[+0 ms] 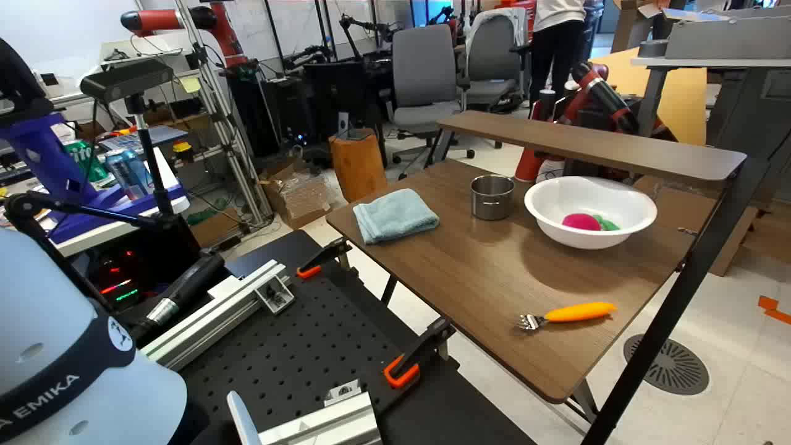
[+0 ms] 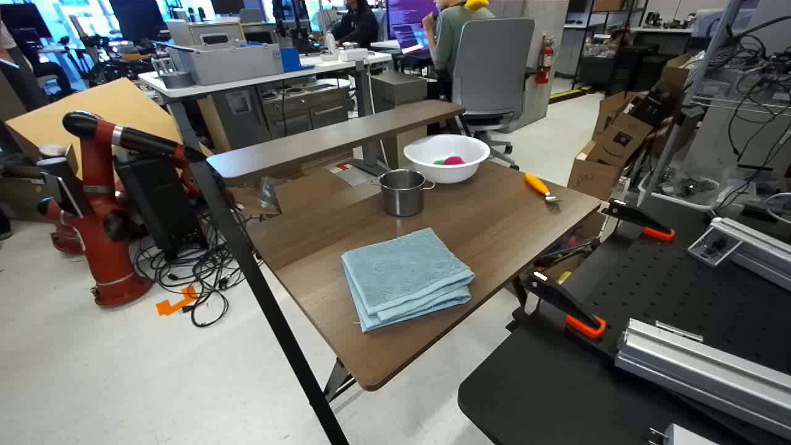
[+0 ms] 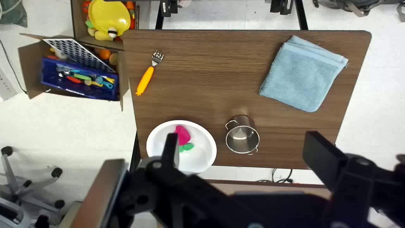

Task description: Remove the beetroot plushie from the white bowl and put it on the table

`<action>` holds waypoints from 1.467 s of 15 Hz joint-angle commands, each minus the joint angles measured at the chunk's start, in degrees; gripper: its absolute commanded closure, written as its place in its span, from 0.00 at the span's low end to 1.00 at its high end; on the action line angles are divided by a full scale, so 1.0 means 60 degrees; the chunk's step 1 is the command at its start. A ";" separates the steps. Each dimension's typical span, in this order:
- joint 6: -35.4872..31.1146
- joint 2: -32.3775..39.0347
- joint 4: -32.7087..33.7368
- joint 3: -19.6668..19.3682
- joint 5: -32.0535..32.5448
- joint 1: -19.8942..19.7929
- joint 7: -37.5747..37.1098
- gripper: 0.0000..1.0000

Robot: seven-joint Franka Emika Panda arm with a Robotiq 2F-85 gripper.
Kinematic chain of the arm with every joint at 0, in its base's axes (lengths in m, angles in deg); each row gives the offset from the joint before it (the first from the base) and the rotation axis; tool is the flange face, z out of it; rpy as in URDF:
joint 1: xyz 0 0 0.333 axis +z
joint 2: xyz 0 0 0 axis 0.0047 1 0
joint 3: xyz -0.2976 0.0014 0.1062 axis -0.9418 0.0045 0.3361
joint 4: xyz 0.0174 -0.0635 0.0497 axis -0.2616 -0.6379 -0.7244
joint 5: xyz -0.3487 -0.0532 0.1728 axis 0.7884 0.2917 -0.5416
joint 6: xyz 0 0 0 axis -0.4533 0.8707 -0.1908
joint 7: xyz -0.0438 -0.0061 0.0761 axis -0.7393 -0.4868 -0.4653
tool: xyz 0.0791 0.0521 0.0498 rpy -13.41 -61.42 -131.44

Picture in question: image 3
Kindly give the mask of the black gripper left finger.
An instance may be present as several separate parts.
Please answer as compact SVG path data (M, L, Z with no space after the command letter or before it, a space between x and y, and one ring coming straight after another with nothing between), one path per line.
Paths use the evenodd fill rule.
M169 133L163 152L163 164L175 169L179 165L178 135Z

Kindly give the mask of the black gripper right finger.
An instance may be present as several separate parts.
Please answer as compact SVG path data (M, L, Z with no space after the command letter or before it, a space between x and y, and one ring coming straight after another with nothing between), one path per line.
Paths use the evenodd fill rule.
M333 187L349 157L319 132L307 132L303 159L326 187Z

